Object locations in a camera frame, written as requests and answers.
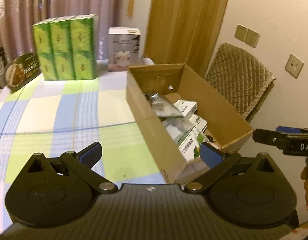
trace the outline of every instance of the metal screw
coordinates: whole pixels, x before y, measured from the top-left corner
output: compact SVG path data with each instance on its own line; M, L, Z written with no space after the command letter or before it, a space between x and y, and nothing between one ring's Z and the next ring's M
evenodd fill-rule
M191 191L196 191L202 189L203 185L199 182L190 182L186 185L186 187Z
M115 188L115 184L111 182L103 182L99 184L99 188L103 191L113 190Z

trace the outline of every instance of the beige quilted fabric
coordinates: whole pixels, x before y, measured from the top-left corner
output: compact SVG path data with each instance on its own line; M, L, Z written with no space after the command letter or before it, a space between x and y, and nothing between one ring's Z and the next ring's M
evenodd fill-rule
M252 54L223 43L205 80L250 121L275 77Z

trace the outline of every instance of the wall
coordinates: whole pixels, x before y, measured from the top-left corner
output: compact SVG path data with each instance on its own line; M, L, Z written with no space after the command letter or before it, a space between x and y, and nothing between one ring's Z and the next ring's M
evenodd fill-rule
M255 49L234 38L238 24L260 33ZM228 0L214 55L223 42L252 53L276 77L273 90L251 121L253 128L308 127L308 0ZM297 79L284 70L291 53L304 61ZM304 158L284 156L282 151L252 139L240 151L243 156L258 152L270 153L280 166L297 193L300 222L308 220L299 178Z
M140 29L141 39L139 45L139 56L143 55L147 22L149 17L149 11L152 0L135 0L134 15L132 18L127 17L128 0L122 0L122 6L120 10L120 27L136 27Z

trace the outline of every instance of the checkered tablecloth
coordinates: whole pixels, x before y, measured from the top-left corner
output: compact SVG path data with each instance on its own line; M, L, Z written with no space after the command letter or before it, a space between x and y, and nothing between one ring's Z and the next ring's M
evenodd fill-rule
M93 170L122 183L163 184L125 99L126 72L103 71L91 81L48 81L38 76L21 90L0 93L0 233L11 225L4 197L35 152L46 157L98 141Z

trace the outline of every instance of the green tissue package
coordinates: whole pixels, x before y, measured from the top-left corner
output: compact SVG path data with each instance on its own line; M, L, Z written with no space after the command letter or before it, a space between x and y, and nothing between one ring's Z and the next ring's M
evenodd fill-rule
M76 79L94 79L95 78L95 59L93 52L91 51L82 51L82 52L73 52L74 58L74 68Z
M53 53L50 23L56 19L46 19L33 25L34 40L38 54Z
M55 53L54 58L59 80L76 79L73 68L73 55L71 52Z
M72 51L70 19L74 16L59 17L50 23L54 53Z
M80 15L70 22L76 79L94 79L98 15Z
M57 72L55 68L54 55L53 54L38 54L38 60L40 63L40 70L44 75L45 81L58 80Z

